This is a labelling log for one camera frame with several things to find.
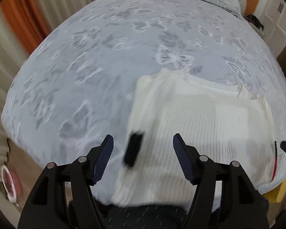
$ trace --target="metal screw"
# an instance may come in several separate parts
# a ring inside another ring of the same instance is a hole
[[[240,163],[237,162],[237,161],[232,161],[232,165],[233,165],[234,167],[239,167],[239,166],[240,166]]]
[[[87,158],[85,156],[79,157],[78,161],[80,163],[84,163],[87,160]]]
[[[202,155],[202,156],[199,157],[199,160],[202,161],[202,162],[207,162],[208,159],[209,158],[207,156],[205,156],[205,155]]]
[[[55,166],[55,163],[51,162],[47,164],[48,169],[52,169]]]

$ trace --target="wooden floor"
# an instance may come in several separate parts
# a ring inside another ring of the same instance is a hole
[[[38,166],[25,151],[20,149],[11,140],[9,140],[9,145],[11,151],[8,155],[7,166],[8,168],[14,169],[22,185],[23,192],[18,198],[20,204],[20,208],[18,208],[18,210],[21,212],[31,192],[31,189],[33,188],[43,169]],[[66,188],[66,197],[68,201],[71,200],[72,194],[70,188]],[[280,207],[280,203],[270,204],[268,212],[268,221],[270,225],[274,223],[276,216],[279,214]]]

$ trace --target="ribbed knit fabric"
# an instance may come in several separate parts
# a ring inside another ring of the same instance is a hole
[[[195,186],[183,175],[173,149],[180,133],[187,145],[215,162],[240,162],[255,187],[270,182],[275,164],[272,114],[264,97],[242,85],[209,82],[163,69],[137,82],[128,134],[144,132],[133,168],[122,167],[112,202],[118,206],[187,207]],[[221,186],[216,185],[215,197]]]

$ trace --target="gray bed sheet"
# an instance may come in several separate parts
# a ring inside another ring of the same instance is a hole
[[[15,77],[2,113],[8,136],[44,167],[100,145],[114,150],[94,196],[110,201],[127,144],[136,81],[163,67],[209,81],[243,84],[271,107],[286,140],[286,79],[250,25],[201,0],[96,0],[56,28]],[[286,154],[267,192],[286,177]]]

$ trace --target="ribbed rubber pad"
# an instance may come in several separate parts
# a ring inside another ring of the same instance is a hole
[[[178,135],[173,137],[173,147],[182,168],[183,174],[185,178],[192,183],[194,179],[193,165],[187,153],[185,152],[182,143],[183,142],[180,141]]]
[[[106,169],[107,163],[111,156],[113,150],[113,137],[110,136],[107,140],[106,144],[104,145],[103,150],[101,151],[98,159],[94,164],[94,175],[92,177],[92,181],[96,184],[99,180],[102,179],[104,171]]]

